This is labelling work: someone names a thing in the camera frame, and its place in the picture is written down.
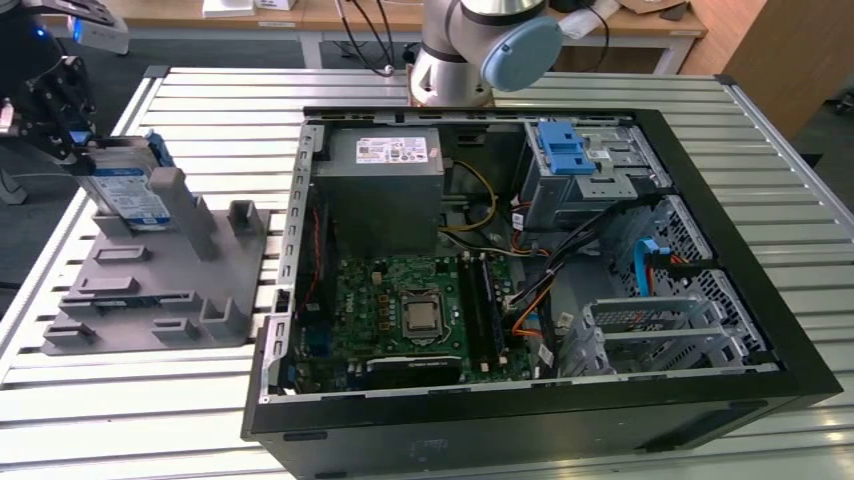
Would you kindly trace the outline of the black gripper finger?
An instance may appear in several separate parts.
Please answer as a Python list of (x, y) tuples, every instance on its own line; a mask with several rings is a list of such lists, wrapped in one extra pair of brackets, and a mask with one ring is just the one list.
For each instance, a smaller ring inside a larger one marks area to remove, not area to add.
[(56, 67), (28, 82), (27, 138), (57, 163), (77, 163), (96, 135), (97, 111), (83, 59), (63, 56)]
[(3, 140), (28, 137), (24, 118), (8, 98), (1, 99), (0, 137)]

